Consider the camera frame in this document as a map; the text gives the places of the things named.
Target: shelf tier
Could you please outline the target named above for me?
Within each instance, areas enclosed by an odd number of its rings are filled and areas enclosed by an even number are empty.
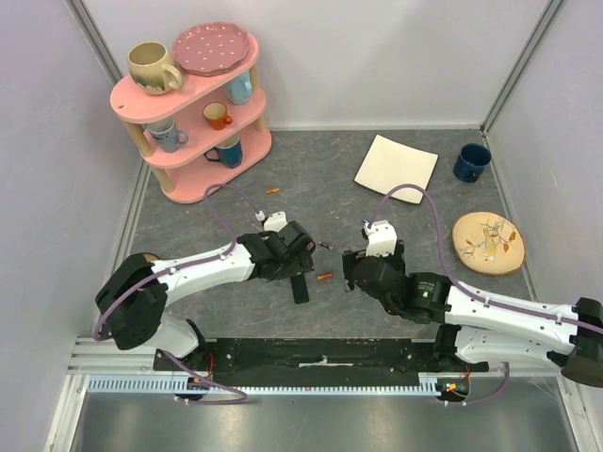
[[[143,91],[128,74],[111,91],[111,107],[122,120],[135,124],[159,121],[173,115],[178,110],[241,75],[255,64],[259,48],[257,40],[252,35],[248,36],[250,49],[245,59],[229,73],[214,77],[200,77],[183,72],[185,85],[182,88],[173,89],[158,96]]]
[[[228,114],[233,118],[233,123],[222,130],[214,130],[204,118],[204,107],[212,102],[222,102],[228,108]],[[146,136],[154,154],[150,157],[142,156],[146,162],[156,168],[178,168],[191,162],[199,155],[220,144],[226,138],[240,131],[243,127],[257,120],[266,108],[266,94],[262,89],[253,93],[252,98],[243,105],[234,105],[226,98],[222,89],[217,89],[203,97],[200,102],[189,105],[173,115],[178,130],[188,134],[188,143],[175,153],[166,153],[153,139],[149,131]]]
[[[270,130],[258,131],[254,124],[240,131],[243,161],[236,168],[226,168],[222,163],[208,162],[201,156],[188,165],[167,169],[175,189],[164,194],[174,202],[191,203],[204,198],[205,190],[213,184],[225,184],[241,172],[264,158],[272,145]]]

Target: mug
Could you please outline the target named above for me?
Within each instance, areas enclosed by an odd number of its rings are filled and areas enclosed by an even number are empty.
[[[175,153],[188,141],[188,135],[176,128],[176,122],[172,118],[151,122],[147,124],[147,129],[166,153]]]
[[[249,71],[245,71],[224,85],[224,93],[226,94],[226,97],[228,97],[228,100],[233,104],[246,104],[253,94],[253,86]]]
[[[218,157],[210,157],[208,154],[215,151]],[[238,134],[226,138],[218,146],[204,153],[205,158],[210,162],[222,163],[225,167],[236,168],[243,161],[243,148]]]
[[[165,94],[184,86],[168,48],[160,42],[144,42],[128,54],[128,70],[134,82],[149,94]]]
[[[476,182],[492,160],[490,151],[480,144],[465,144],[454,164],[454,175],[463,182]]]
[[[212,102],[204,108],[204,117],[209,125],[216,130],[222,130],[226,125],[232,124],[233,119],[226,114],[226,105]]]

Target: orange mug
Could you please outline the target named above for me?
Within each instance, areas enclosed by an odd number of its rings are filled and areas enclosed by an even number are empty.
[[[233,123],[233,119],[226,114],[226,105],[220,102],[212,102],[206,106],[204,117],[207,123],[216,130],[222,130],[228,124]]]

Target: gray mug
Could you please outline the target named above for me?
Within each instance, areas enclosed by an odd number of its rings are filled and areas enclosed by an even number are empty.
[[[147,124],[147,129],[166,153],[175,153],[188,141],[188,135],[177,129],[176,122],[172,118],[151,122]]]

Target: polka dot plate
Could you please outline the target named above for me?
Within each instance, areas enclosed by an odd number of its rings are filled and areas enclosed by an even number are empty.
[[[212,77],[238,66],[249,46],[247,32],[236,24],[212,22],[195,25],[181,33],[171,49],[186,72]]]

